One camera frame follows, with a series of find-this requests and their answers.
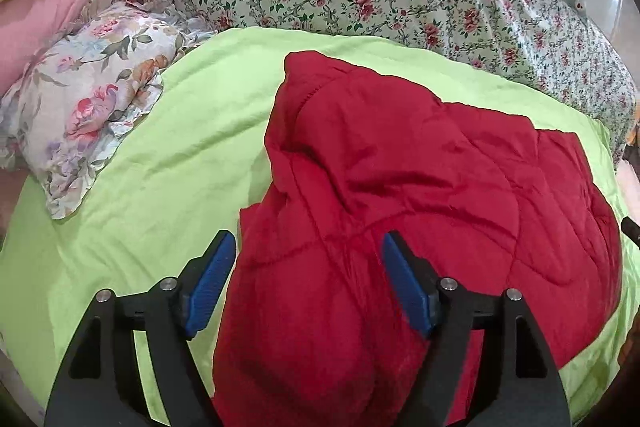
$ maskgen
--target green bed sheet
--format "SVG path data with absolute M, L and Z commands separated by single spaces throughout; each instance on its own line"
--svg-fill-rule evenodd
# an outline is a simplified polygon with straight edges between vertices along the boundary
M 0 331 L 41 404 L 96 291 L 146 291 L 201 255 L 219 229 L 237 235 L 238 210 L 260 201 L 270 183 L 264 131 L 284 78 L 284 57 L 300 50 L 407 78 L 446 102 L 522 114 L 537 128 L 577 133 L 596 185 L 618 220 L 625 216 L 606 129 L 540 92 L 379 38 L 229 30 L 163 74 L 158 104 L 124 140 L 74 215 L 52 221 L 36 182 L 29 179 L 24 186 L 0 252 Z M 599 338 L 561 371 L 574 418 L 615 375 L 618 350 L 640 303 L 638 252 L 626 239 L 623 256 L 619 309 Z M 221 299 L 209 327 L 191 343 L 211 392 L 222 307 Z M 166 421 L 143 335 L 136 344 L 150 410 Z

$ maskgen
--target blue ribbed surface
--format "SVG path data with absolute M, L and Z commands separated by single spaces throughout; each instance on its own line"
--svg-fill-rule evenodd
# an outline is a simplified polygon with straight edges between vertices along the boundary
M 429 319 L 429 299 L 420 288 L 398 245 L 388 233 L 382 242 L 382 260 L 409 324 L 425 337 L 428 336 L 434 326 Z
M 184 327 L 189 337 L 195 337 L 198 331 L 209 324 L 235 260 L 236 238 L 232 233 L 227 233 L 191 294 L 189 318 Z

